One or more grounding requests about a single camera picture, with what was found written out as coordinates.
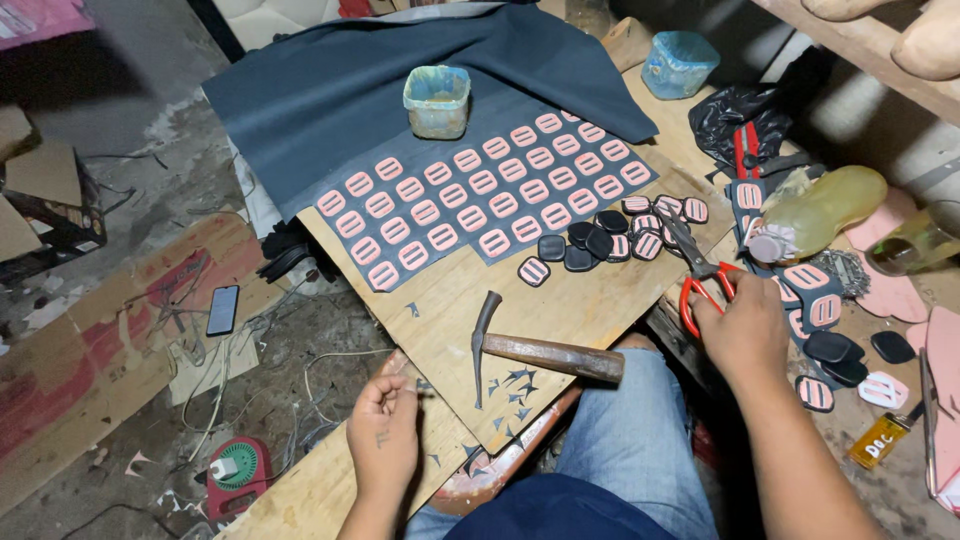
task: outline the red scissors handle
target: red scissors handle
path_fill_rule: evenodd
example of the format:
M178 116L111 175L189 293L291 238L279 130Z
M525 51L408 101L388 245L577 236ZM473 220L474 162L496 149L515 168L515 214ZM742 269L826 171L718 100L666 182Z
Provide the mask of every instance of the red scissors handle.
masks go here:
M736 266L732 264L727 264L726 262L720 263L720 270L717 270L716 274L713 277L720 282L723 286L724 293L727 295L727 300L732 301L733 296L736 294L736 290L733 288L733 283L727 279L727 272L730 270L739 270ZM707 293L707 290L704 288L704 285L700 280L694 280L693 278L687 278L684 280L684 287L680 290L680 317L684 319L684 325L686 329L693 334L694 337L700 337L700 329L697 328L697 325L693 322L693 313L690 311L690 304L688 302L690 298L690 290L696 290L699 294L706 296L710 303L717 308L717 311L723 313L723 309L713 297Z

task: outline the hammer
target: hammer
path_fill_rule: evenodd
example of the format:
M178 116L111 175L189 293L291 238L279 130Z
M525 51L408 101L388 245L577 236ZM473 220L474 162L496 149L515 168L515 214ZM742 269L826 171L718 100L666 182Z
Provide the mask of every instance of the hammer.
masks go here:
M496 311L501 302L503 302L503 297L493 291L487 291L487 300L484 301L483 307L480 309L477 326L470 336L470 349L473 351L473 375L477 382L477 408L483 408L483 388L480 381L480 359L483 357L483 353L511 358L569 375L590 377L609 382L620 382L623 379L624 357L621 353L553 341L487 333L487 328L490 326L491 319L493 319L493 312Z

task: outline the blue denim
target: blue denim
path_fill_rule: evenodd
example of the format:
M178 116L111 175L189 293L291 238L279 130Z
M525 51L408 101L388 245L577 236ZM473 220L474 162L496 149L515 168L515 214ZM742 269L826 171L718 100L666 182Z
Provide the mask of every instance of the blue denim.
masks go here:
M618 351L627 358L623 380L584 390L556 472L614 493L679 540L717 538L677 378L659 352ZM426 505L410 518L404 538L440 540L459 521Z

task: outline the hammer head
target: hammer head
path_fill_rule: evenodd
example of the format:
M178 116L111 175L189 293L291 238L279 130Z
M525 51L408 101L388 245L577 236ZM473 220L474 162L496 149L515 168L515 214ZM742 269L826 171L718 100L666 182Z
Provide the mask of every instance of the hammer head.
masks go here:
M477 317L477 326L473 328L473 335L470 337L470 350L473 352L473 375L477 383L477 408L483 408L483 388L480 382L480 359L483 357L483 336L487 333L490 321L493 319L493 312L496 307L503 302L503 297L489 290L487 291L487 300L480 308L480 316Z

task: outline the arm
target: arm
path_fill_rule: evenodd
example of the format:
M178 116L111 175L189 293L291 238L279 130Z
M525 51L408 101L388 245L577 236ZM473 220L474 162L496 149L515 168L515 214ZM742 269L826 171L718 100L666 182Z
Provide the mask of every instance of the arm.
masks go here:
M387 540L417 469L417 391L402 376L367 383L347 420L357 496L337 540Z
M746 272L729 278L736 297L726 313L701 296L691 304L707 354L730 384L750 434L767 535L885 538L787 381L780 288Z

